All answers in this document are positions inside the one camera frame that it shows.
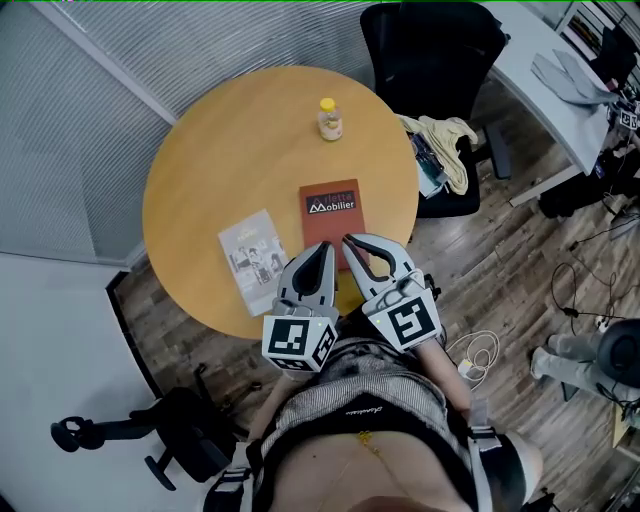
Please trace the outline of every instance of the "table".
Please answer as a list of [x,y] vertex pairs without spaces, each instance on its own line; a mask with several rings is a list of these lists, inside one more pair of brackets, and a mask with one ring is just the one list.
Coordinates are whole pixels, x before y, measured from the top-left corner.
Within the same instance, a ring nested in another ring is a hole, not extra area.
[[[320,99],[342,110],[344,135],[324,141]],[[205,325],[262,337],[218,241],[218,233],[266,208],[289,258],[304,248],[298,189],[357,178],[369,233],[406,244],[418,205],[413,150],[402,125],[372,91],[343,75],[276,67],[216,87],[173,127],[147,181],[142,212],[151,265],[169,295]],[[383,270],[373,259],[374,271]],[[336,306],[362,303],[340,273]]]
[[586,109],[570,105],[558,98],[531,71],[536,53],[558,62],[553,50],[573,55],[595,84],[606,90],[602,81],[580,55],[518,2],[484,3],[502,22],[502,31],[511,36],[496,59],[492,74],[516,96],[542,123],[551,136],[567,151],[573,165],[511,199],[518,206],[567,181],[581,172],[589,175],[602,149],[607,134],[606,107]]

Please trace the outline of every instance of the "white wall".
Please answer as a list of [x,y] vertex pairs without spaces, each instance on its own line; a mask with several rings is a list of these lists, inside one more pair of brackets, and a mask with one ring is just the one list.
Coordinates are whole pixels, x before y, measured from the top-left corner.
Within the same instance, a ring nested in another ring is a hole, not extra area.
[[155,433],[66,453],[66,416],[126,419],[151,404],[104,286],[113,269],[0,255],[0,494],[16,512],[191,512],[208,486],[175,463],[165,490],[144,463]]

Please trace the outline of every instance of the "wooden floor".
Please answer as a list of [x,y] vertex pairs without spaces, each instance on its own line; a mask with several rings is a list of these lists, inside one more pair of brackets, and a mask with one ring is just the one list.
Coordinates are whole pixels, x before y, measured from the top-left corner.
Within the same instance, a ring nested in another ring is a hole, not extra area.
[[[568,165],[562,148],[535,119],[498,85],[485,84],[476,102],[474,128],[498,120],[507,139],[514,178],[497,181],[489,163],[479,167],[481,209],[475,215],[418,219],[409,252],[416,265],[431,273],[442,288],[437,302],[449,343],[459,336],[490,329],[500,337],[501,353],[486,381],[476,390],[488,401],[499,424],[528,436],[542,450],[542,485],[558,494],[557,505],[599,510],[633,464],[611,448],[612,406],[579,392],[564,403],[559,384],[531,378],[527,355],[552,333],[570,332],[569,320],[555,307],[551,275],[561,262],[577,273],[577,309],[604,311],[608,290],[569,253],[575,240],[608,227],[611,214],[596,204],[561,220],[545,218],[535,201],[519,208],[509,197],[538,176]],[[614,295],[640,282],[640,229],[609,242],[606,235],[581,244],[575,254],[601,279],[618,274]],[[556,283],[558,300],[569,305],[571,273]],[[142,262],[117,287],[116,295],[137,349],[160,388],[193,386],[192,371],[206,363],[205,382],[218,402],[234,400],[251,382],[263,389],[250,393],[234,409],[236,421],[248,425],[266,398],[277,372],[260,356],[260,343],[215,332],[184,313],[162,289],[148,262]],[[616,314],[638,316],[640,294],[629,293]],[[577,332],[594,328],[593,317],[574,322]],[[463,357],[462,345],[451,355]]]

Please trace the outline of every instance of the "booklet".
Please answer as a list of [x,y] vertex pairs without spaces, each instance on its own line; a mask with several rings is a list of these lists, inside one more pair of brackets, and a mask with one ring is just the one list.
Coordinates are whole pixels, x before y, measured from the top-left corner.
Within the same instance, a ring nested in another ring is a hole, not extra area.
[[267,210],[218,233],[218,238],[249,314],[270,311],[289,260]]
[[[331,242],[338,270],[348,269],[342,254],[342,237],[347,233],[366,233],[358,180],[300,187],[300,210],[305,248],[325,240]],[[369,262],[369,255],[359,252]]]

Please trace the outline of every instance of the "bottle cap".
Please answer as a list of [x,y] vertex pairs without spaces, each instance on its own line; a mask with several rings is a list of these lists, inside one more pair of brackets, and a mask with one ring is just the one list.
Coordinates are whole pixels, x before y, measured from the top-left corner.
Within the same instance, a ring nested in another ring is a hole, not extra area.
[[333,112],[336,109],[336,102],[333,98],[322,98],[320,100],[320,109],[323,112]]

